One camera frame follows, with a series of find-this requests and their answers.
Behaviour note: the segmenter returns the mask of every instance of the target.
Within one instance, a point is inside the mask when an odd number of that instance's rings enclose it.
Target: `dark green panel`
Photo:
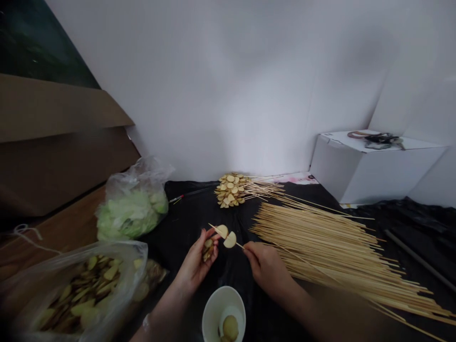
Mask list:
[[[0,73],[100,88],[44,0],[0,3]]]

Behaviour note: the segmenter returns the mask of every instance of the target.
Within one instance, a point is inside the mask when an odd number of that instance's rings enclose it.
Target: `plastic bag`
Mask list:
[[[96,213],[98,239],[136,239],[151,232],[168,213],[163,186],[173,171],[172,166],[147,157],[109,177],[106,202]]]
[[[121,324],[144,281],[147,252],[147,244],[139,241],[100,241],[32,266],[2,284],[5,312],[15,317],[16,328],[23,332],[20,338],[25,341],[108,341],[115,333],[113,327]],[[80,272],[81,265],[99,255],[121,260],[123,264],[104,309],[81,334],[37,331],[43,312],[59,298],[70,280]]]

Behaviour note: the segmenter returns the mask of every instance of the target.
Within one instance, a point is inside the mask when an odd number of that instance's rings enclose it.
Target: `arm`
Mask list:
[[[219,254],[218,239],[220,235],[217,234],[211,237],[214,241],[212,257],[205,263],[201,260],[204,242],[214,232],[214,228],[208,232],[204,229],[201,231],[201,236],[190,248],[176,278],[163,294],[156,307],[145,317],[142,326],[130,342],[173,341],[176,338],[181,319],[193,294],[206,277]]]
[[[322,319],[316,301],[291,277],[285,264],[272,246],[257,242],[244,245],[244,253],[252,267],[256,283],[279,306],[322,342],[341,341],[341,331]]]

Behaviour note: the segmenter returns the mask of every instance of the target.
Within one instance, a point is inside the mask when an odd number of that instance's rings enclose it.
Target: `black plastic sheet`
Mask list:
[[[456,285],[456,209],[427,206],[405,198],[381,201],[346,211],[354,216],[375,218],[375,221],[359,222],[375,229],[375,235],[378,238],[388,241],[382,243],[385,249],[384,256],[397,259],[407,272],[405,279],[421,283],[434,293],[431,297],[437,304],[456,313],[456,294],[384,234],[385,230],[391,231]],[[409,323],[428,330],[440,338],[456,341],[455,326],[402,311],[396,312]]]
[[[258,211],[261,201],[251,199],[239,207],[221,209],[217,204],[213,192],[218,184],[218,182],[198,183],[190,181],[169,181],[166,183],[165,190],[169,199],[207,187],[210,187],[210,189],[194,195],[185,196],[179,202],[171,204],[169,214],[163,222],[153,232],[140,239],[149,245],[149,257],[157,260],[165,268],[170,270],[170,274],[158,288],[157,292],[146,299],[142,310],[138,312],[122,334],[118,336],[118,341],[129,340],[138,329],[144,316],[153,309],[166,288],[175,278],[190,246],[200,236],[200,230],[202,228],[209,229],[208,223],[213,225],[227,225],[230,230],[236,233],[237,240],[240,244],[245,244],[251,240],[259,240],[248,229],[254,224],[253,218]],[[286,183],[285,190],[290,195],[329,208],[341,210],[337,201],[321,185]],[[276,200],[270,200],[269,202],[280,204]],[[374,215],[374,213],[360,214],[360,216],[365,215]],[[387,245],[388,248],[385,256],[396,258],[398,254],[403,254],[394,243],[390,242]],[[407,260],[405,265],[407,265],[407,272],[411,271],[413,280],[421,282],[421,277],[429,277],[426,272],[423,273],[419,269],[419,266],[416,266],[413,260]],[[303,282],[301,284],[306,289],[312,289],[310,284]],[[303,327],[276,305],[256,285],[252,277],[250,264],[241,248],[226,249],[223,246],[220,247],[216,262],[187,310],[180,329],[180,340],[203,341],[201,319],[204,307],[210,295],[217,288],[224,285],[235,288],[244,301],[247,315],[244,341],[313,341],[312,337]],[[444,294],[439,300],[445,303],[449,298],[451,297]],[[422,329],[428,329],[430,327],[434,334],[442,337],[456,336],[454,329],[444,332],[443,335],[440,334],[441,327],[445,326],[443,323],[432,322],[429,319],[420,317],[414,317],[414,320],[410,321]],[[401,329],[404,334],[403,336],[406,336],[408,341],[433,341],[429,337],[412,331],[407,327],[400,326],[399,329]]]

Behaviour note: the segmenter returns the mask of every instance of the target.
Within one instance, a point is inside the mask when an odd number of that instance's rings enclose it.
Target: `left hand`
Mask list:
[[[196,242],[190,247],[185,260],[177,273],[176,279],[174,280],[178,287],[189,291],[190,295],[195,293],[219,255],[218,244],[220,235],[216,234],[211,237],[214,233],[214,228],[211,228],[208,231],[205,229],[201,230],[199,239],[196,240]],[[204,248],[204,242],[209,238],[214,241],[214,250],[212,251],[212,256],[206,262],[203,262],[202,251]]]

